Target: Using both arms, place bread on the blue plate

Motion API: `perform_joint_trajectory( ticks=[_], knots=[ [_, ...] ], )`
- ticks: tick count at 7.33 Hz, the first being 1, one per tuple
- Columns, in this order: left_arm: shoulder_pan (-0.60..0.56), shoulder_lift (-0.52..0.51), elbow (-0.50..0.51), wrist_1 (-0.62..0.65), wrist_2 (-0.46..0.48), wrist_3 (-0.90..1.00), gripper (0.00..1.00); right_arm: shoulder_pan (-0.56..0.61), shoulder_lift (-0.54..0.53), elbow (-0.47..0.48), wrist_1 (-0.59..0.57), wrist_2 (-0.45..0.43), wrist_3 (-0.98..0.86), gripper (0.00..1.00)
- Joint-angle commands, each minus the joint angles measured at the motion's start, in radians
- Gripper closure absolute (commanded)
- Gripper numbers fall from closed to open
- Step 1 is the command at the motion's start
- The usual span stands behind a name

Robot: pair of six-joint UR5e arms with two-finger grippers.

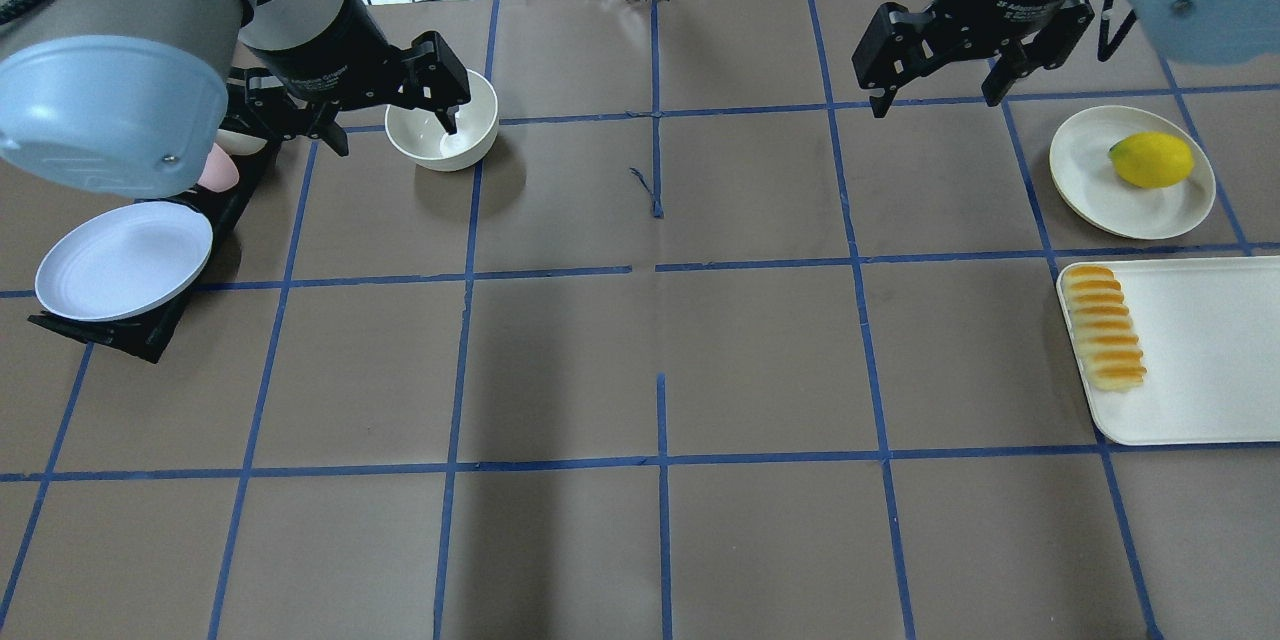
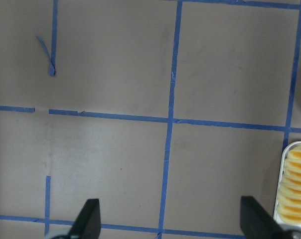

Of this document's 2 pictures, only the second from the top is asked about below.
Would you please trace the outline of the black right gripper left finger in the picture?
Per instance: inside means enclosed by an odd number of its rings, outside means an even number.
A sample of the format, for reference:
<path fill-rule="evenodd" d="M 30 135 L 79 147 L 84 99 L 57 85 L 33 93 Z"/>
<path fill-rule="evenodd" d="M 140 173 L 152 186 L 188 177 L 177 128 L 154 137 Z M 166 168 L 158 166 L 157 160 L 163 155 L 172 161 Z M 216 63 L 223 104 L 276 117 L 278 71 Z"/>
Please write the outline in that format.
<path fill-rule="evenodd" d="M 68 239 L 98 239 L 101 232 L 99 199 L 88 199 L 67 234 Z"/>

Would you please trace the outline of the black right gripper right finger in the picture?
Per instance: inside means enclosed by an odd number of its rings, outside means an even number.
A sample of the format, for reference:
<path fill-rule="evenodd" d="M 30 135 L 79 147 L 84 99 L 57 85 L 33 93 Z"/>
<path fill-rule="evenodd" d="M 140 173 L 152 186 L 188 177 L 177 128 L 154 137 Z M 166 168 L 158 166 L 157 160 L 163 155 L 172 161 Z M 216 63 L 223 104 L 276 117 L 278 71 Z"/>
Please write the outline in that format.
<path fill-rule="evenodd" d="M 247 239 L 294 238 L 294 232 L 283 230 L 252 196 L 241 197 L 240 228 Z"/>

